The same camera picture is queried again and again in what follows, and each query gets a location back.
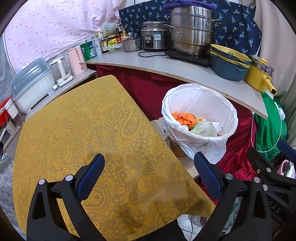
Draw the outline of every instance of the stainless steel pot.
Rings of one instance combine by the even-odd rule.
[[[141,38],[128,38],[122,40],[122,48],[125,52],[135,52],[142,49],[142,39]]]
[[[168,50],[172,46],[170,29],[165,28],[165,21],[146,21],[141,30],[145,50]]]
[[[164,27],[171,29],[174,49],[194,56],[207,54],[213,42],[215,24],[223,23],[214,19],[212,10],[197,6],[173,8],[170,16],[171,25],[164,24]]]

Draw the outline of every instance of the green plastic bag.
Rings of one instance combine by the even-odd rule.
[[[286,141],[287,136],[287,125],[286,121],[281,121],[279,116],[279,112],[277,110],[274,102],[277,103],[278,107],[281,108],[281,103],[277,98],[274,97],[272,100],[268,94],[261,93],[267,114],[268,119],[265,120],[257,114],[254,115],[254,119],[258,124],[258,129],[256,132],[256,149],[258,151],[267,151],[270,150],[279,138],[279,134],[281,131],[280,139]],[[272,160],[277,154],[280,153],[280,150],[275,146],[269,152],[261,153],[261,155],[268,161]]]

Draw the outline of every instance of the green can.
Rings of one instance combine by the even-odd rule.
[[[96,57],[96,50],[94,49],[94,45],[92,41],[89,41],[85,44],[80,45],[82,54],[85,61],[88,61],[94,57]]]

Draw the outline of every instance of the blue bowl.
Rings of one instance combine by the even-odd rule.
[[[220,77],[240,82],[248,72],[248,68],[238,66],[211,55],[212,69]]]
[[[250,63],[252,62],[252,61],[248,61],[248,60],[239,59],[239,58],[235,57],[234,55],[230,55],[229,53],[225,53],[225,52],[221,51],[220,49],[217,49],[214,47],[210,47],[210,50],[212,50],[213,52],[215,52],[225,58],[231,59],[233,61],[241,62],[246,65],[250,65]]]

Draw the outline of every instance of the yellow paisley tablecloth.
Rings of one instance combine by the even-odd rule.
[[[82,205],[107,240],[133,240],[181,214],[208,217],[215,208],[109,75],[64,94],[24,123],[13,169],[13,199],[23,231],[38,180],[62,180],[97,153],[104,155],[105,168]],[[69,231],[77,234],[58,202]]]

